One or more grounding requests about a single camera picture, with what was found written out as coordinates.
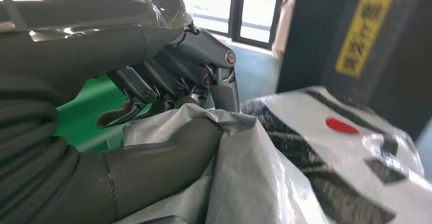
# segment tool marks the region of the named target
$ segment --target red dot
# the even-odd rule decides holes
[[[335,118],[327,118],[326,124],[328,127],[330,127],[331,129],[337,132],[346,133],[346,134],[359,134],[359,131],[357,129]]]

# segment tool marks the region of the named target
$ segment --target plastic bag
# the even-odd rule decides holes
[[[118,223],[429,223],[432,219],[427,209],[432,187],[422,178],[411,139],[377,115],[345,105],[319,87],[249,101],[241,111],[254,117],[186,104],[125,126],[126,146],[162,142],[196,117],[215,121],[224,135],[209,201],[203,203],[207,212],[195,211],[203,219],[171,211],[179,206],[190,206],[188,213],[197,210],[181,204],[187,202],[184,194],[192,185],[169,198],[182,199],[172,201],[177,206],[163,205],[163,200],[142,210],[146,214],[140,216],[141,222],[126,218]],[[164,214],[154,215],[161,210]]]

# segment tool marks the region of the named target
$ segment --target robotic hand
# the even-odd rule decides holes
[[[101,128],[147,103],[144,116],[201,104],[207,90],[238,111],[234,63],[182,0],[0,1],[0,222],[113,223],[184,190],[217,150],[218,125],[198,118],[158,145],[83,153],[54,136],[56,107],[108,74],[127,100]]]
[[[152,59],[107,73],[126,95],[121,109],[107,111],[98,128],[123,124],[162,113],[184,103],[202,106],[210,89],[215,108],[239,112],[234,52],[193,22],[180,41],[164,47]],[[148,103],[150,111],[135,117]]]

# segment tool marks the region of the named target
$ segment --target yellow label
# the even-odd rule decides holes
[[[340,50],[336,71],[360,77],[393,0],[359,0]]]

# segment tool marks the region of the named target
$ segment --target glass door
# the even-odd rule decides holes
[[[228,34],[231,0],[184,0],[184,3],[196,26]]]
[[[282,0],[184,0],[196,26],[264,48],[275,38]]]
[[[235,0],[233,41],[270,49],[275,39],[282,0]]]

